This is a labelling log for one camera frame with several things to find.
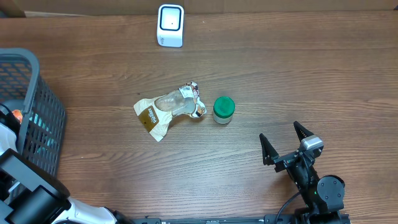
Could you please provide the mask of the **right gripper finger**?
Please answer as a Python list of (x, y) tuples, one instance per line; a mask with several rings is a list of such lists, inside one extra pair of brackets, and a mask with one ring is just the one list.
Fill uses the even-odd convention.
[(262, 147), (263, 164), (265, 166), (274, 165), (275, 160), (279, 158), (279, 154), (277, 153), (277, 151), (274, 149), (274, 147), (271, 145), (271, 143), (265, 137), (264, 134), (261, 133), (259, 135), (259, 139)]
[(302, 126), (298, 121), (294, 122), (294, 128), (296, 131), (296, 134), (298, 136), (299, 141), (302, 141), (303, 139), (313, 136), (313, 133), (306, 129), (304, 126)]

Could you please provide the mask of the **green lid jar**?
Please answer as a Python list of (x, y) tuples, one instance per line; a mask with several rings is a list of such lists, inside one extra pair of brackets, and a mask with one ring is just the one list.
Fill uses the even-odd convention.
[(213, 119), (219, 124), (228, 124), (233, 118), (234, 111), (234, 101), (228, 96), (221, 96), (213, 105)]

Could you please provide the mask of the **brown clear snack bag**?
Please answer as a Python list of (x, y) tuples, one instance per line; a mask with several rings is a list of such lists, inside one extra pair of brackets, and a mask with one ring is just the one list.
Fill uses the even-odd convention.
[(134, 111), (147, 132), (159, 142), (175, 117), (201, 118), (206, 114), (206, 107), (200, 100), (198, 84), (188, 82), (166, 95), (139, 100), (134, 104)]

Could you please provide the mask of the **teal tissue pack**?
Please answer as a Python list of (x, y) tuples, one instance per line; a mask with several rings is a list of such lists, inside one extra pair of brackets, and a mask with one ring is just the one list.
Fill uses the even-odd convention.
[(55, 140), (52, 138), (50, 126), (47, 125), (38, 114), (35, 114), (33, 117), (29, 118), (29, 121), (32, 121), (36, 126), (39, 127), (38, 131), (31, 131), (31, 136), (36, 141), (40, 141), (42, 143), (42, 146), (40, 144), (36, 144), (34, 152), (36, 154), (42, 151), (47, 152), (48, 148), (55, 144)]

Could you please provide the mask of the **orange snack packet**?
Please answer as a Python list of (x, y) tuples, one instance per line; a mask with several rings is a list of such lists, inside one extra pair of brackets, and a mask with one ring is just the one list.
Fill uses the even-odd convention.
[(23, 119), (23, 115), (21, 113), (21, 110), (13, 110), (12, 111), (14, 117), (18, 120), (18, 122), (21, 124), (22, 123), (22, 119)]

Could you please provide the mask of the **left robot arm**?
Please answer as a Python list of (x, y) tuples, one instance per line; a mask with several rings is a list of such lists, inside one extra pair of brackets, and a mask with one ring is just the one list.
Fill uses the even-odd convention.
[(11, 146), (1, 154), (1, 171), (20, 182), (24, 191), (9, 205), (1, 202), (2, 223), (132, 223), (118, 211), (92, 207), (71, 198), (54, 176)]

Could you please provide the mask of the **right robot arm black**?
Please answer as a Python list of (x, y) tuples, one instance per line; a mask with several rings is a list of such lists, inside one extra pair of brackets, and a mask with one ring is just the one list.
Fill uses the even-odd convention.
[[(262, 146), (262, 160), (265, 166), (275, 166), (276, 172), (285, 170), (296, 185), (294, 194), (275, 215), (265, 215), (265, 223), (350, 223), (348, 215), (342, 215), (344, 208), (345, 182), (336, 175), (320, 178), (313, 167), (315, 159), (321, 156), (323, 141), (311, 131), (294, 122), (300, 141), (296, 151), (280, 156), (264, 134), (259, 135)], [(283, 215), (285, 208), (298, 196), (305, 207), (293, 214)]]

